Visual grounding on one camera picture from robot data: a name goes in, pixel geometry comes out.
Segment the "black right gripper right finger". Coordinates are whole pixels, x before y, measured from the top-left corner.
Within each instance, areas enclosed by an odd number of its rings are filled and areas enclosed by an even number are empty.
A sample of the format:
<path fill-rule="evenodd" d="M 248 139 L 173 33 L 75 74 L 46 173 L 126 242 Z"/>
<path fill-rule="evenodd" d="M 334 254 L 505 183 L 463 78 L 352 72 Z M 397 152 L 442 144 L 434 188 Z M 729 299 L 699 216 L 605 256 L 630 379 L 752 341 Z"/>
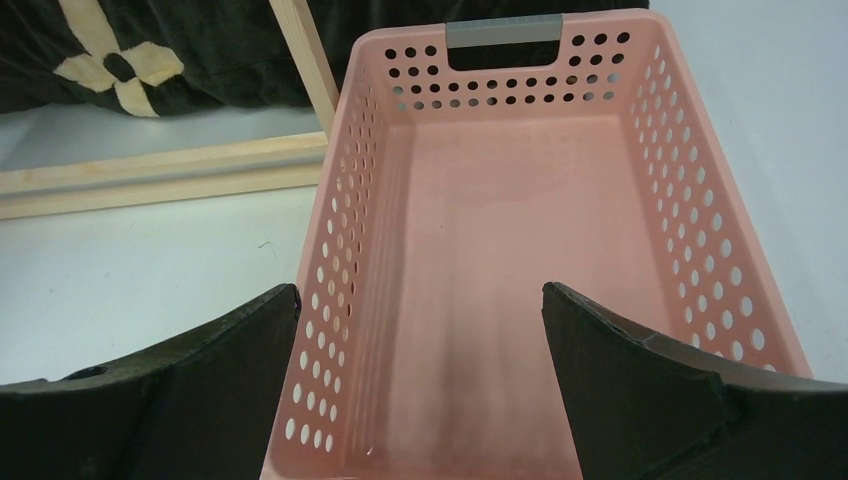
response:
<path fill-rule="evenodd" d="M 556 282 L 542 318 L 587 479 L 843 479 L 847 388 L 682 343 Z"/>

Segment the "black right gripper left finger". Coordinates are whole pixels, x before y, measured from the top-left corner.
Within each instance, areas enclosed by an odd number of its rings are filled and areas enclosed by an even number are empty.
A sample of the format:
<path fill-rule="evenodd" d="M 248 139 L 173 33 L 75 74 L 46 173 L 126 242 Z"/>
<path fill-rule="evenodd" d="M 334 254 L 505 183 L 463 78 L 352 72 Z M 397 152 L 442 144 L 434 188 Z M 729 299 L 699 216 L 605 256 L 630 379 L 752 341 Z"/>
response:
<path fill-rule="evenodd" d="M 256 479 L 302 301 L 281 284 L 67 377 L 1 389 L 5 479 Z"/>

